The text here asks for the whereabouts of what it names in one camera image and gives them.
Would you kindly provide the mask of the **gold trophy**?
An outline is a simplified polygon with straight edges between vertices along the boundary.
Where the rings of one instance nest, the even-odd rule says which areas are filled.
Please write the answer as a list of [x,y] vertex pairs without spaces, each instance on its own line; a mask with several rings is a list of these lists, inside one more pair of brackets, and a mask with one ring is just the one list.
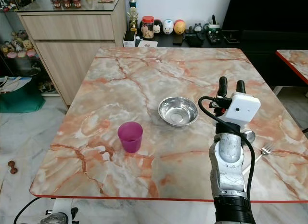
[[129,0],[129,29],[132,32],[137,33],[137,19],[138,19],[138,12],[137,12],[137,2],[136,0]]

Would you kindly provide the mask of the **small brown dumbbell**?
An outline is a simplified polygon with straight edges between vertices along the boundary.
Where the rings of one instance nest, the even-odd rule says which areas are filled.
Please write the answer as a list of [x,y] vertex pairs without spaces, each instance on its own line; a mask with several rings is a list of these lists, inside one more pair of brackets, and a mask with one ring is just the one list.
[[15,162],[13,160],[7,162],[7,165],[10,167],[10,174],[16,174],[18,172]]

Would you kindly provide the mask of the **glass shelf with plush toys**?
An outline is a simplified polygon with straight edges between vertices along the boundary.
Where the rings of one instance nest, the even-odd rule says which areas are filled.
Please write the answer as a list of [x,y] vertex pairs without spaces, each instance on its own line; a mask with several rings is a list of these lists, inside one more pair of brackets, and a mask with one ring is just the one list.
[[31,79],[44,96],[59,96],[15,11],[0,12],[0,76]]

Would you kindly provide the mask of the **black television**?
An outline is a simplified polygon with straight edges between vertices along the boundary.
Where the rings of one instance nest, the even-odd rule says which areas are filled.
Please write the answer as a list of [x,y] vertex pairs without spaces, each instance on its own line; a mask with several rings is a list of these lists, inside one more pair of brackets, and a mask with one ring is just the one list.
[[230,0],[222,29],[308,33],[308,0]]

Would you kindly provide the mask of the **white egg-shaped figure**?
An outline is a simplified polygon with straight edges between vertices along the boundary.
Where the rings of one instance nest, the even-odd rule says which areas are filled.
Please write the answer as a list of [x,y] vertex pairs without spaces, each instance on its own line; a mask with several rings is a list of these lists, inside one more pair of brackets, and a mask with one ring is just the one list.
[[173,33],[174,30],[174,21],[172,21],[171,19],[166,19],[163,22],[163,33],[166,35],[171,35],[171,33]]

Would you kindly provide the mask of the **stainless steel bowl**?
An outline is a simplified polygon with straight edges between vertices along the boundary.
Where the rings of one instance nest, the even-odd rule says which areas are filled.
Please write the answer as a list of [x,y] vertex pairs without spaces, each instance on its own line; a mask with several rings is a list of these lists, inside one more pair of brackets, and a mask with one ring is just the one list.
[[163,99],[157,110],[163,121],[173,127],[191,125],[199,114],[196,103],[183,97]]

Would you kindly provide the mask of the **purple plastic cup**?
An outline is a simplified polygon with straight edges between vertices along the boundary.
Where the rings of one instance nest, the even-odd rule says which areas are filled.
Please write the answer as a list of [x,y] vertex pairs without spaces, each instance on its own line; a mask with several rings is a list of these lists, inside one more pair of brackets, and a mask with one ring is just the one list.
[[117,129],[122,147],[128,153],[136,153],[141,147],[143,127],[137,122],[126,122]]

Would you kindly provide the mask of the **light wooden cabinet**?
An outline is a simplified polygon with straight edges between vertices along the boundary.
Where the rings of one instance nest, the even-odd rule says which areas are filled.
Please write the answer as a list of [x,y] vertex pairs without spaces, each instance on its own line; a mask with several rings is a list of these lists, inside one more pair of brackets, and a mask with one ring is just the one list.
[[126,0],[81,0],[56,8],[35,0],[17,11],[42,63],[66,105],[71,105],[101,47],[121,47],[128,29]]

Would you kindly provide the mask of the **black remote control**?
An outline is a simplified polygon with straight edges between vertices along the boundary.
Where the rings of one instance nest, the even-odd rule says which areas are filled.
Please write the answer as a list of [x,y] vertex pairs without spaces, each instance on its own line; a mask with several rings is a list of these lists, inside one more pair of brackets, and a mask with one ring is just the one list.
[[212,32],[212,31],[207,32],[206,39],[207,41],[209,41],[211,45],[218,45],[221,43],[221,39],[218,36],[217,32]]

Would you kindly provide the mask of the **yellow egg-shaped figure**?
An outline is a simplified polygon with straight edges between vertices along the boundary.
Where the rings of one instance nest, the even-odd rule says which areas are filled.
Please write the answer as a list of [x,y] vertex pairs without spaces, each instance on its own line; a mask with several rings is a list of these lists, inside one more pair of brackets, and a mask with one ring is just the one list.
[[185,33],[186,23],[182,19],[178,19],[174,23],[174,32],[177,35],[183,35]]

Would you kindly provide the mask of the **silver metal fork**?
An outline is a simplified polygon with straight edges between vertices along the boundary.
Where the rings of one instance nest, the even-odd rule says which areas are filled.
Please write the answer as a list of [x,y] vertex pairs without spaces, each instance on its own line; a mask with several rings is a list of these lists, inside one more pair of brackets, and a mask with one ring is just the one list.
[[[260,149],[260,154],[257,158],[255,158],[255,163],[258,162],[260,160],[260,158],[262,158],[263,156],[267,156],[271,153],[271,151],[273,150],[273,143],[268,143],[266,145],[264,145],[261,149]],[[248,167],[246,167],[246,169],[244,169],[243,174],[246,175],[249,173],[251,169],[251,166],[248,165]]]

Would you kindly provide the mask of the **green bag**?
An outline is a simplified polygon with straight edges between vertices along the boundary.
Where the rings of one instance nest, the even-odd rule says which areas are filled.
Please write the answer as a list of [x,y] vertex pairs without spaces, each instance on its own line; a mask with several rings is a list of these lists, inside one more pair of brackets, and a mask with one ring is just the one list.
[[0,78],[0,113],[30,113],[40,110],[45,99],[31,77]]

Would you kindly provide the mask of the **silver metal spoon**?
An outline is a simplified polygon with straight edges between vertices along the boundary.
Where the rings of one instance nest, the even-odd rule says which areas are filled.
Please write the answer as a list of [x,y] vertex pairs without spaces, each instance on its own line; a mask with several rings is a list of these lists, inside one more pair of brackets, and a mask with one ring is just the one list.
[[256,139],[256,133],[253,130],[244,131],[246,139],[252,144]]

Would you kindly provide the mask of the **clear jar with red lid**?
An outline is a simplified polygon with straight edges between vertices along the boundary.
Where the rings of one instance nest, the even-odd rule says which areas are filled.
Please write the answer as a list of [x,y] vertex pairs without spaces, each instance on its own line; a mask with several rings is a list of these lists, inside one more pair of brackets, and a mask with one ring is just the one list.
[[145,40],[154,37],[154,17],[152,15],[145,15],[141,18],[141,37]]

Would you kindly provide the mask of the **small white box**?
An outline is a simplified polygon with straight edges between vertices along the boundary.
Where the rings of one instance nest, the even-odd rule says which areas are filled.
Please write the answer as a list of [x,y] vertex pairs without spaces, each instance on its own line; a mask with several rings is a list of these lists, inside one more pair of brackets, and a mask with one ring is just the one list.
[[136,47],[136,32],[128,30],[123,37],[123,47]]

